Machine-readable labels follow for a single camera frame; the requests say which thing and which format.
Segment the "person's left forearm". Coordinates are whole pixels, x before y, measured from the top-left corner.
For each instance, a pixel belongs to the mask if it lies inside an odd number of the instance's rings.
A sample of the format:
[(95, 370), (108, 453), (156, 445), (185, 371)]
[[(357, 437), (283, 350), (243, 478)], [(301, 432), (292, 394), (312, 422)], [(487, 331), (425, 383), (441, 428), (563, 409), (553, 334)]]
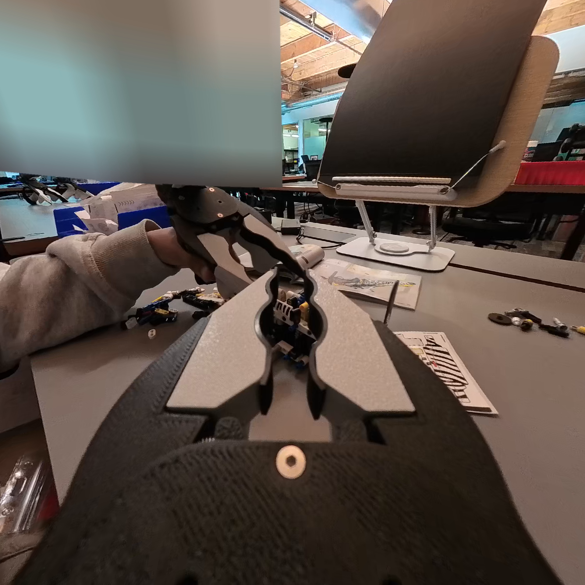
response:
[(162, 263), (143, 221), (113, 235), (51, 243), (46, 252), (1, 263), (1, 372), (40, 349), (121, 320), (143, 291), (179, 270)]

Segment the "background office desk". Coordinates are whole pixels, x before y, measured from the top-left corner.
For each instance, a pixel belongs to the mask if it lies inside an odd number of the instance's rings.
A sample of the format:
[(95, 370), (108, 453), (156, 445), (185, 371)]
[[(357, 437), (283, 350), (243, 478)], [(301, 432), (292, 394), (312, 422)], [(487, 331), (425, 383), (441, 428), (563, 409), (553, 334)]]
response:
[(323, 194), (319, 191), (316, 180), (289, 180), (282, 178), (282, 184), (274, 187), (260, 187), (260, 193), (275, 200), (275, 214), (279, 218), (294, 218), (295, 204), (319, 202)]

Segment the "dark computer monitor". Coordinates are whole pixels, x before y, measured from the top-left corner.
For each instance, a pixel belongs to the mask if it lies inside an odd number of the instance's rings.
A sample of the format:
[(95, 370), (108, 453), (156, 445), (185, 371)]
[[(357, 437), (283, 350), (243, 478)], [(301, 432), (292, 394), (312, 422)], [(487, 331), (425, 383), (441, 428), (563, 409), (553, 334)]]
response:
[(338, 102), (334, 199), (473, 208), (514, 182), (559, 62), (546, 1), (392, 1)]

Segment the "small cluster of lego parts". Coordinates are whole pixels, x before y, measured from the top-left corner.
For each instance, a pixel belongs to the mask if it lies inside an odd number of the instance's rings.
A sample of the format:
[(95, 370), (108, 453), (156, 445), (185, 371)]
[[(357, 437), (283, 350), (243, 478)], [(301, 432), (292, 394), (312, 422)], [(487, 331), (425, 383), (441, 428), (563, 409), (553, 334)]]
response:
[(561, 339), (569, 339), (573, 333), (584, 336), (584, 326), (568, 326), (559, 318), (553, 318), (551, 323), (546, 323), (531, 311), (523, 308), (513, 308), (503, 313), (491, 312), (487, 318), (494, 324), (515, 326), (523, 332), (538, 329)]

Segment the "black white tools on desk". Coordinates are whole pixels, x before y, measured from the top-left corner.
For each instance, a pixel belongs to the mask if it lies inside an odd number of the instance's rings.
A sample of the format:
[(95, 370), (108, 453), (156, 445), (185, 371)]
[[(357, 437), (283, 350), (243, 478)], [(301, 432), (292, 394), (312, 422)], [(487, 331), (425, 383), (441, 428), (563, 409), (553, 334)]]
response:
[(23, 186), (20, 196), (33, 206), (68, 204), (87, 201), (95, 197), (76, 180), (70, 178), (56, 177), (55, 186), (40, 181), (39, 175), (20, 174), (17, 180)]

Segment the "clear plastic bag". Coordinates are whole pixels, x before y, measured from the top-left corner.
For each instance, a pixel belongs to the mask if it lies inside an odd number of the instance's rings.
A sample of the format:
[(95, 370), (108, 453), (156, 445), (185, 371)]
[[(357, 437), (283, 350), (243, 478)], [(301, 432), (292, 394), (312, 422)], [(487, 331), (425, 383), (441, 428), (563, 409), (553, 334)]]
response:
[(41, 509), (48, 492), (48, 453), (38, 451), (16, 461), (1, 490), (1, 536), (24, 534), (41, 525)]

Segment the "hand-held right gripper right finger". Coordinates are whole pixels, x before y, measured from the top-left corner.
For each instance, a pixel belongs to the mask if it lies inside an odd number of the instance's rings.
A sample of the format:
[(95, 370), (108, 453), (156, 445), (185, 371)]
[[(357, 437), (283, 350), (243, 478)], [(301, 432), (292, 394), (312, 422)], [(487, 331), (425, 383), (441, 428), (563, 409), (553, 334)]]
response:
[(312, 270), (304, 278), (309, 328), (307, 401), (313, 419), (410, 417), (415, 407), (392, 361), (377, 322)]

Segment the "open lego instruction booklet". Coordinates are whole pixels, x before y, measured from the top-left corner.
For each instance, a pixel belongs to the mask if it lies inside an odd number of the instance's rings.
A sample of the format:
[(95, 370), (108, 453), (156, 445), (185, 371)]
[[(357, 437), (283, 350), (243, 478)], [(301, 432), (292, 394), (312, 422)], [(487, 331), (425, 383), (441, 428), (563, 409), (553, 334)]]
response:
[(300, 264), (305, 263), (316, 277), (325, 280), (347, 296), (376, 303), (388, 303), (398, 282), (394, 305), (414, 311), (420, 296), (422, 277), (388, 270), (366, 268), (344, 260), (327, 259), (318, 245), (294, 245), (290, 251)]

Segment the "grey desk panel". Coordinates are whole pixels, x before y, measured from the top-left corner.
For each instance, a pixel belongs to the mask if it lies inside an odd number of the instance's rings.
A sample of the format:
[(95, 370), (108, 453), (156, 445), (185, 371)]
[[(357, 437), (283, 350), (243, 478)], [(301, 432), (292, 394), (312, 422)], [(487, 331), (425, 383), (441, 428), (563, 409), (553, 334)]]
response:
[(325, 228), (316, 228), (305, 224), (301, 226), (299, 236), (304, 239), (319, 240), (327, 242), (331, 245), (343, 245), (352, 240), (355, 235), (353, 233), (342, 232), (338, 230), (331, 230)]

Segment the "person's left hand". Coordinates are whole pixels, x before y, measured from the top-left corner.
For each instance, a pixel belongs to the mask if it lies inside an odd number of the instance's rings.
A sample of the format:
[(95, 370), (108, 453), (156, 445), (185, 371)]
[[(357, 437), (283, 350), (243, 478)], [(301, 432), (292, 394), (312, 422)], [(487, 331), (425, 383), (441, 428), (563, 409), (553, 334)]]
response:
[(216, 281), (211, 264), (201, 256), (186, 251), (179, 243), (173, 228), (150, 230), (147, 239), (157, 258), (167, 266), (189, 269), (196, 279), (210, 284)]

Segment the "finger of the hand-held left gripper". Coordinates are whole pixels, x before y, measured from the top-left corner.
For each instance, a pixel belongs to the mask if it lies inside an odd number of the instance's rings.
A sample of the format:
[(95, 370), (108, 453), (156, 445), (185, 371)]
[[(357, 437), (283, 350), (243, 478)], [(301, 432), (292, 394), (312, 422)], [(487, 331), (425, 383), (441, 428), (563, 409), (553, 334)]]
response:
[(223, 298), (233, 298), (252, 284), (252, 279), (233, 251), (235, 236), (231, 230), (201, 233), (197, 235), (197, 240), (215, 265), (216, 284)]
[(243, 217), (238, 231), (238, 244), (250, 254), (255, 272), (264, 274), (279, 264), (294, 280), (305, 278), (306, 268), (292, 255), (282, 237), (257, 217)]

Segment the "zebra striped sticker sheet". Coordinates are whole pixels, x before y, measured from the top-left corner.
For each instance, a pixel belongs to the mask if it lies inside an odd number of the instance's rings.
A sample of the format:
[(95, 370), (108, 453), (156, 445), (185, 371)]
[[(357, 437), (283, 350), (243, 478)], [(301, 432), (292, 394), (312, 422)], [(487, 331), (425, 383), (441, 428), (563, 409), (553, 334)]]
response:
[(468, 413), (499, 415), (445, 333), (404, 331), (395, 335), (435, 373)]

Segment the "red table cover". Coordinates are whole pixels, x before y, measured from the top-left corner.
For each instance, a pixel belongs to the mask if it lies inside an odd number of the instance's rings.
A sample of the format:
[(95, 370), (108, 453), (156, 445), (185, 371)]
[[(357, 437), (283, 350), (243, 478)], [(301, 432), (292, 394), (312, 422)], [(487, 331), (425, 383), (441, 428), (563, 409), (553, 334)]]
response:
[(584, 186), (584, 160), (522, 162), (515, 186)]

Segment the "zebra striped lego helicopter model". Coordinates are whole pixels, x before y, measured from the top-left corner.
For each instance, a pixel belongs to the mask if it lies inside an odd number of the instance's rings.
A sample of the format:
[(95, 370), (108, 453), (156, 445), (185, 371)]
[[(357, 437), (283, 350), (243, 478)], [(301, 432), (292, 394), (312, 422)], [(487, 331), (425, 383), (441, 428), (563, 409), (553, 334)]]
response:
[[(385, 304), (383, 323), (388, 326), (397, 294), (398, 282)], [(273, 353), (294, 365), (297, 370), (308, 367), (310, 352), (316, 337), (309, 326), (310, 308), (305, 294), (291, 289), (279, 289), (274, 307)]]

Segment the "pile of loose lego pieces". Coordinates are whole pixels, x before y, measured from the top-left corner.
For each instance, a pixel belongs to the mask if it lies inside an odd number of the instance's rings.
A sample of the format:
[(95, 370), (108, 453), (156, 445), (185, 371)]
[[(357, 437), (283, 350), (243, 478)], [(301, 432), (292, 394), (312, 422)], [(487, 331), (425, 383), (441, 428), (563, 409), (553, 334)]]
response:
[(148, 335), (151, 339), (154, 338), (157, 326), (177, 322), (179, 311), (170, 306), (174, 301), (181, 301), (194, 309), (192, 313), (194, 322), (209, 317), (211, 313), (227, 302), (216, 288), (211, 292), (202, 287), (167, 291), (147, 305), (137, 308), (134, 313), (122, 320), (120, 323), (121, 330), (129, 331), (139, 326), (148, 326)]

